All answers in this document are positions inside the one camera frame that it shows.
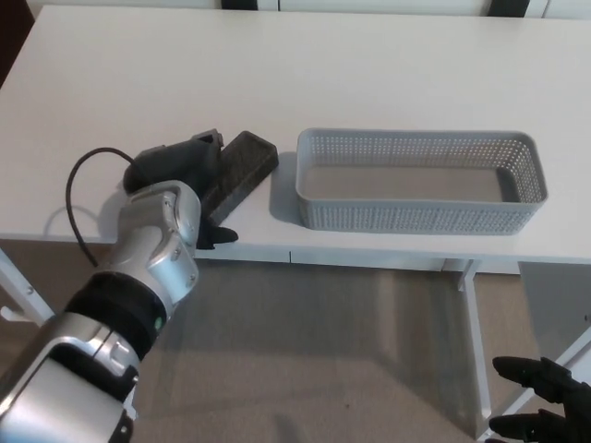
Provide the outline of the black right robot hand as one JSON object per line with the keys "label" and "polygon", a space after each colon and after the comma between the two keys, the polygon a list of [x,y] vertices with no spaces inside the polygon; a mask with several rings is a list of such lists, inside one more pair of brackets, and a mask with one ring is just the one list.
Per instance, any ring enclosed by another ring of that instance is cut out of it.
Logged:
{"label": "black right robot hand", "polygon": [[559,415],[540,409],[536,413],[499,415],[488,426],[498,437],[522,442],[588,442],[590,440],[590,386],[573,378],[562,365],[542,357],[538,360],[497,356],[492,360],[497,373],[554,404],[563,406]]}

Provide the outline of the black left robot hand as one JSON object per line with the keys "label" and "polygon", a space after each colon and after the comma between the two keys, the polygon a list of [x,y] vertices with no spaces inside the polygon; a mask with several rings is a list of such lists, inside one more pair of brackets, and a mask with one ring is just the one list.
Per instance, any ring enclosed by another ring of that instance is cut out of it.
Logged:
{"label": "black left robot hand", "polygon": [[173,230],[199,250],[236,242],[236,231],[215,225],[202,209],[223,173],[222,153],[223,138],[213,129],[133,158],[122,181],[127,201],[117,217],[117,239],[149,226]]}

